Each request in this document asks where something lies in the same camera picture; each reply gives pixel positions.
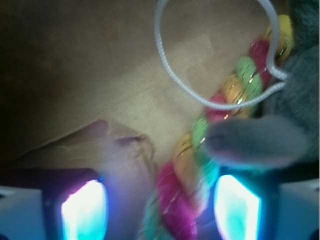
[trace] white cord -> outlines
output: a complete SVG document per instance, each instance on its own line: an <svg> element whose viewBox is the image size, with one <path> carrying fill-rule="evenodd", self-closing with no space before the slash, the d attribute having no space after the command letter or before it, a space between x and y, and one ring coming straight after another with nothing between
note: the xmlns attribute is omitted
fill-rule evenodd
<svg viewBox="0 0 320 240"><path fill-rule="evenodd" d="M260 96L240 103L240 104L217 104L214 102L210 102L204 98L202 98L198 93L196 93L193 89L189 88L186 86L180 79L179 77L174 73L174 71L171 69L166 54L165 50L163 47L162 43L162 38L161 38L161 31L160 31L160 26L161 26L161 19L162 19L162 14L163 11L167 5L169 0L159 0L156 6L156 11L155 11L155 21L154 21L154 34L155 34L155 41L156 41L156 46L160 55L160 58L162 60L162 63L170 75L170 77L183 89L185 90L188 94L191 95L194 99L202 103L203 105L217 109L217 110L234 110L234 109L240 109L240 108L246 108L250 107L253 105L256 105L260 103L261 101L265 100L267 97L269 97L271 94L281 90L285 86L285 82L279 82L277 84L272 85L269 87L266 91L264 91L263 94ZM285 81L287 78L287 73L283 72L279 68L276 67L275 65L275 54L277 50L277 45L279 42L279 36L280 36L280 27L279 27L279 22L278 22L278 16L272 6L272 4L269 2L269 0L258 0L258 2L262 5L264 8L265 12L267 13L270 24L271 24L271 29L272 29L272 37L271 37L271 44L270 48L267 54L267 61L266 61L266 66L267 69L269 70L270 74L272 74L274 77L276 77L279 80Z"/></svg>

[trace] cyan light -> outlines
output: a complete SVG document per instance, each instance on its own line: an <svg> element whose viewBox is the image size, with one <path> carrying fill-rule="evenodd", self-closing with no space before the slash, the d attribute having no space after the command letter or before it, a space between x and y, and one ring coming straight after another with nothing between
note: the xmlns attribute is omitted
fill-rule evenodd
<svg viewBox="0 0 320 240"><path fill-rule="evenodd" d="M61 206L64 240L103 240L108 212L105 186L97 180L88 181Z"/></svg>
<svg viewBox="0 0 320 240"><path fill-rule="evenodd" d="M261 199L232 175L217 180L214 193L216 225L225 240L258 238Z"/></svg>

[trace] gray fabric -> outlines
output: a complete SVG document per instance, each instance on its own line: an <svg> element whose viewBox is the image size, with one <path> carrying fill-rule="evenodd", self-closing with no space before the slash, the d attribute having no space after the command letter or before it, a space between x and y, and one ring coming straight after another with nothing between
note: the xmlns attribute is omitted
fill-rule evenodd
<svg viewBox="0 0 320 240"><path fill-rule="evenodd" d="M295 45L281 67L287 84L266 99L261 118L209 128L206 148L222 165L274 169L319 160L319 1L288 2Z"/></svg>

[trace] braided yarn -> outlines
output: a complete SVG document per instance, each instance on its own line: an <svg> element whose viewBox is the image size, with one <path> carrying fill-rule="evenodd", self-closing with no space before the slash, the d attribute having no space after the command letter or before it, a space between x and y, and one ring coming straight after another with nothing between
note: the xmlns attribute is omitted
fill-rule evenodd
<svg viewBox="0 0 320 240"><path fill-rule="evenodd" d="M278 17L280 41L277 63L281 64L293 47L290 19ZM249 56L242 57L235 72L221 85L210 102L218 104L240 104L252 100L265 90L271 79L266 67L270 26L265 35L253 41ZM171 161L159 171L157 189L145 207L143 232L147 240L195 240L195 219L207 208L210 189L215 184L220 168L211 159L204 147L206 131L210 123L228 118L249 118L255 115L257 106L234 110L206 108L191 127L191 133L178 142Z"/></svg>

